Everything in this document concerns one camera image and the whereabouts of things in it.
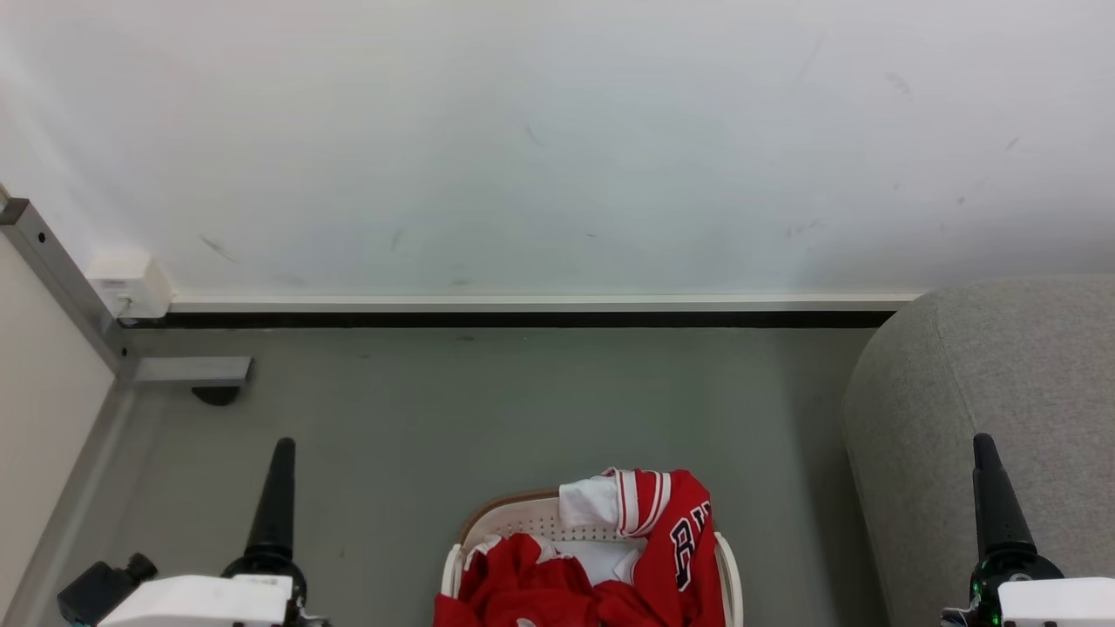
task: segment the red jersey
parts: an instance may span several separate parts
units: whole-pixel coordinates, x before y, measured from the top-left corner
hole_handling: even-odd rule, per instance
[[[688,471],[615,471],[621,536],[646,537],[631,585],[597,585],[608,627],[724,627],[708,490]]]
[[[563,559],[552,549],[544,551],[525,533],[473,552],[457,598],[438,595],[434,601],[434,627],[598,624],[592,587],[581,562]]]

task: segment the laundry basket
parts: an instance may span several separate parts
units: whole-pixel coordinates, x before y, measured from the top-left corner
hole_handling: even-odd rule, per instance
[[[485,536],[531,533],[558,542],[563,550],[579,542],[609,542],[630,544],[632,541],[602,527],[563,528],[558,517],[558,491],[542,490],[496,499],[482,507],[465,523],[457,543],[449,549],[442,572],[442,594],[456,598],[460,589],[460,575],[465,558],[474,547],[484,542]],[[716,565],[720,569],[720,589],[724,596],[726,627],[744,626],[744,597],[739,586],[739,570],[728,541],[716,534]]]

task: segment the gray sofa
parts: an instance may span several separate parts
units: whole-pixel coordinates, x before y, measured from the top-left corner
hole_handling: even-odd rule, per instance
[[[844,435],[893,627],[967,604],[971,438],[996,438],[1039,552],[1115,576],[1115,277],[944,289],[867,345]]]

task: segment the metal bracket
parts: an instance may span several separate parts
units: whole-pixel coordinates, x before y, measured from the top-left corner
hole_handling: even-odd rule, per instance
[[[132,380],[243,387],[251,370],[251,357],[144,357]]]
[[[130,346],[124,330],[100,301],[85,274],[27,199],[9,199],[0,189],[0,231],[42,281],[66,315],[100,355],[119,373]]]
[[[223,407],[240,396],[251,373],[251,357],[144,357],[132,380],[190,385],[202,403]]]

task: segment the wall outlet box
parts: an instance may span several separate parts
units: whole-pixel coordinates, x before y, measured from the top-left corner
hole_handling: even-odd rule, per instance
[[[85,278],[116,318],[162,318],[171,308],[171,283],[145,252],[100,252]]]

